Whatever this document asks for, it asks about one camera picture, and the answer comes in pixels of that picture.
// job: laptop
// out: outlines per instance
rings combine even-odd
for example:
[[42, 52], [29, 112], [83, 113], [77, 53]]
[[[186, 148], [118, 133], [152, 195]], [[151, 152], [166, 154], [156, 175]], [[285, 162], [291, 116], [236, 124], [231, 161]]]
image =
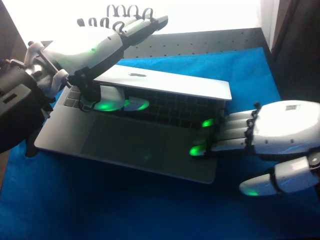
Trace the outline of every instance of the laptop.
[[216, 161], [190, 156], [202, 122], [231, 100], [226, 81], [115, 65], [95, 79], [147, 99], [140, 111], [79, 109], [65, 88], [34, 145], [42, 150], [210, 184]]

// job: hole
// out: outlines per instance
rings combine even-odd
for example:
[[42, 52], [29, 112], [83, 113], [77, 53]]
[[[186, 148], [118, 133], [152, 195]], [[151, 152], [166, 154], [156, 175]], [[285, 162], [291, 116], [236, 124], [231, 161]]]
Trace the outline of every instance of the hole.
[[10, 96], [8, 96], [5, 100], [3, 100], [3, 102], [5, 104], [7, 104], [8, 102], [10, 102], [12, 99], [14, 99], [17, 95], [15, 93], [11, 94]]

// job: blue tablecloth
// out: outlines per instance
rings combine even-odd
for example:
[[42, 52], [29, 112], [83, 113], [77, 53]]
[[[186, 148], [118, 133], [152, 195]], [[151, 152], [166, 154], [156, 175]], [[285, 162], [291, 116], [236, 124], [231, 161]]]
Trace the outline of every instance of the blue tablecloth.
[[[230, 113], [280, 97], [262, 48], [122, 60], [120, 65], [230, 83]], [[0, 196], [0, 239], [212, 240], [320, 235], [313, 189], [248, 197], [239, 184], [273, 166], [221, 160], [205, 185], [93, 160], [12, 149]]]

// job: robotic hand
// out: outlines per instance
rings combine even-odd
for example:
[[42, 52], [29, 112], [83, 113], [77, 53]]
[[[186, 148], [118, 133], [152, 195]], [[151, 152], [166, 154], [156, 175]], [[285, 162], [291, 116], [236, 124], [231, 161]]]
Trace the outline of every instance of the robotic hand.
[[[109, 10], [113, 8], [113, 18]], [[164, 28], [168, 16], [153, 18], [147, 8], [139, 15], [136, 5], [126, 11], [123, 5], [107, 7], [107, 17], [77, 20], [80, 27], [69, 36], [61, 36], [47, 48], [41, 42], [29, 42], [24, 62], [3, 61], [7, 71], [0, 75], [0, 153], [14, 147], [41, 128], [53, 109], [49, 103], [64, 86], [79, 88], [80, 109], [136, 111], [146, 100], [126, 96], [123, 89], [94, 82], [124, 56], [124, 51]]]
[[281, 161], [269, 172], [242, 182], [249, 196], [292, 193], [320, 182], [320, 104], [288, 100], [232, 113], [203, 123], [192, 156], [258, 155]]

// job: white backdrop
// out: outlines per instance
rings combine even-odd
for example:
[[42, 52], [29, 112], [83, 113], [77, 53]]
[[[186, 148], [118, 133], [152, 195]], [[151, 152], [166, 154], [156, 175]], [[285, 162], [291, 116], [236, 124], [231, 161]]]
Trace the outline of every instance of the white backdrop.
[[153, 16], [168, 15], [168, 25], [155, 34], [189, 33], [262, 27], [267, 43], [273, 36], [279, 0], [2, 0], [23, 41], [54, 40], [77, 26], [78, 18], [105, 17], [108, 4], [131, 4], [139, 13], [149, 7]]

